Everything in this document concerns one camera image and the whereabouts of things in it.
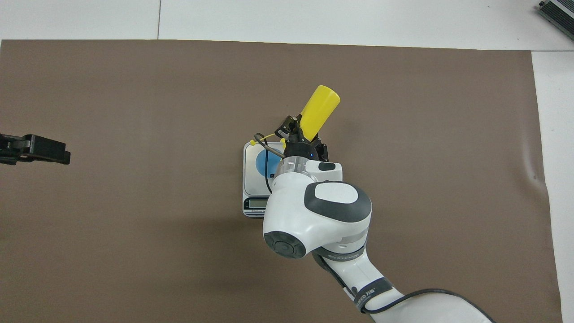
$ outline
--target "gray band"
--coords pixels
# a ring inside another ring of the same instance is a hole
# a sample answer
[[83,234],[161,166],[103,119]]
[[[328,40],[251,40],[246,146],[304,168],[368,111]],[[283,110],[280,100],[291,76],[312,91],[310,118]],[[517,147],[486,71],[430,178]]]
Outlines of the gray band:
[[373,297],[384,293],[385,291],[391,290],[392,288],[393,284],[391,284],[391,282],[389,282],[389,280],[385,277],[374,280],[357,292],[354,300],[355,305],[361,311],[361,313],[364,313],[364,305],[368,301],[370,301]]
[[313,250],[313,252],[325,259],[333,260],[334,262],[347,262],[362,255],[364,253],[364,245],[359,250],[351,253],[336,253],[323,247],[318,247],[317,249]]

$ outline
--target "yellow plastic cup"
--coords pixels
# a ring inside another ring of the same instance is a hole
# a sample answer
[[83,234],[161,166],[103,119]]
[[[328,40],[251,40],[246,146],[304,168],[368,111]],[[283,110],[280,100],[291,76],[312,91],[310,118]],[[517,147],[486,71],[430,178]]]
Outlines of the yellow plastic cup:
[[315,138],[339,102],[341,98],[335,91],[324,85],[317,87],[301,112],[301,129],[307,140]]

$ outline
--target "brown paper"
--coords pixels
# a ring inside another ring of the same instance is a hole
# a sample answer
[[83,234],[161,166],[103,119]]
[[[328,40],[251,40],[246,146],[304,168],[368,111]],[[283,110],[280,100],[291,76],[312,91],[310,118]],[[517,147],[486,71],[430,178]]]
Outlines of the brown paper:
[[11,41],[0,132],[68,166],[0,165],[6,322],[368,322],[241,212],[242,148],[319,84],[321,130],[373,200],[367,250],[403,293],[560,322],[529,52],[218,41]]

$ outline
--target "black joint cap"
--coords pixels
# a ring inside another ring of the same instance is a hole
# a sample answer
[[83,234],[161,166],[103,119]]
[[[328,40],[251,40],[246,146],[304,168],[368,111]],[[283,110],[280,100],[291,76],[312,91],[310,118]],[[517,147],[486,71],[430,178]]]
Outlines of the black joint cap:
[[319,163],[320,171],[332,171],[335,169],[335,164],[333,163]]
[[286,232],[267,232],[263,235],[263,238],[271,250],[283,257],[298,259],[306,254],[303,243]]

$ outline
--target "kitchen scale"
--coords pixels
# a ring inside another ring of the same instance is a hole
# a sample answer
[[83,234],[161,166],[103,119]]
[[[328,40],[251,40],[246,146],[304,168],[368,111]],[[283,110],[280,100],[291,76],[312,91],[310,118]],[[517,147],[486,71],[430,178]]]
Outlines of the kitchen scale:
[[[268,143],[268,145],[283,153],[282,143]],[[281,158],[271,152],[267,155],[267,180],[271,186]],[[265,183],[265,149],[259,144],[247,143],[243,147],[243,214],[252,218],[262,218],[269,195]]]

